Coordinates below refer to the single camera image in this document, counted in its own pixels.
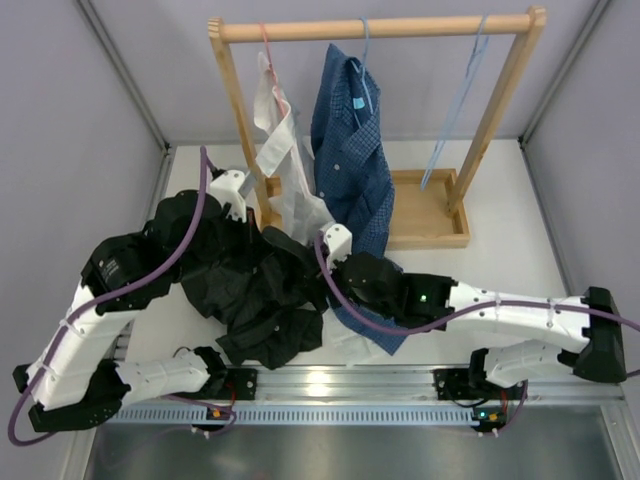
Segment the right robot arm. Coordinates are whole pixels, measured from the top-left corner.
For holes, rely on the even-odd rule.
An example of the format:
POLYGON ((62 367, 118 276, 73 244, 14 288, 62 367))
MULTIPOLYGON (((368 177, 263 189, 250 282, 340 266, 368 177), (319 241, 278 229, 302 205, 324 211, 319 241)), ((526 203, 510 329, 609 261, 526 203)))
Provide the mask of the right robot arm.
POLYGON ((389 335, 478 331, 520 338, 507 347, 470 355, 468 390, 487 397, 501 388, 547 376, 572 374, 594 383, 628 375, 618 309, 611 292, 590 287, 582 296, 535 298, 471 286, 448 276, 407 273, 369 253, 329 263, 332 291, 355 319, 361 308, 390 320, 389 335))

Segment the light blue hanger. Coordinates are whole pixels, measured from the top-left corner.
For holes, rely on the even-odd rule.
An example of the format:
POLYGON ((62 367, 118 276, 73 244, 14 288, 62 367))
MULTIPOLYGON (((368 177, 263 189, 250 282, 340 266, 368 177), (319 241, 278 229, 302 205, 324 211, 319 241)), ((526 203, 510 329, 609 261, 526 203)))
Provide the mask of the light blue hanger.
POLYGON ((426 189, 426 186, 429 183, 433 175, 433 172, 439 162, 439 159, 442 155, 444 147, 448 142, 448 140, 452 137, 452 134, 455 130, 459 116, 463 111, 466 98, 471 90, 471 87, 474 83, 477 72, 479 70, 479 67, 483 61, 483 57, 485 55, 485 52, 487 50, 488 43, 489 43, 489 35, 486 33, 486 24, 488 21, 488 17, 489 17, 488 14, 485 14, 482 17, 481 22, 479 24, 479 28, 476 31, 474 44, 467 60, 467 64, 465 67, 461 84, 456 90, 456 93, 450 103, 444 123, 442 125, 438 138, 436 140, 435 146, 426 164, 426 168, 420 182, 421 191, 424 191, 426 189))

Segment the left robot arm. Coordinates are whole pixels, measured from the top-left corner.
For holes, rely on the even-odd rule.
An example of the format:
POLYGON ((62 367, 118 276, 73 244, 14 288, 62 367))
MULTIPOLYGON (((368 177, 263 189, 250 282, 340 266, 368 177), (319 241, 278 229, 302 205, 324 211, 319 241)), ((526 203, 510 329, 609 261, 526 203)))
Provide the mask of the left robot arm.
POLYGON ((183 190, 162 200, 142 230, 103 240, 82 269, 52 340, 36 361, 13 371, 20 400, 33 403, 33 430, 47 438, 92 429, 128 405, 157 397, 232 399, 234 380, 255 373, 227 367, 211 346, 133 363, 106 353, 172 285, 255 251, 259 237, 242 196, 183 190))

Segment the black striped shirt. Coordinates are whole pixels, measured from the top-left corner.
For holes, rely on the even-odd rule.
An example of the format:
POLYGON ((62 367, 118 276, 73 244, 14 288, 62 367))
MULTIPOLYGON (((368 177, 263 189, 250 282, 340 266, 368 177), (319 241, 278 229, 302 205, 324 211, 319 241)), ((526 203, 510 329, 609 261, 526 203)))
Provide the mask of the black striped shirt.
POLYGON ((181 286, 202 317, 226 327, 216 343, 232 365, 275 370, 323 345, 326 288, 308 247, 277 228, 230 220, 209 240, 212 263, 181 286))

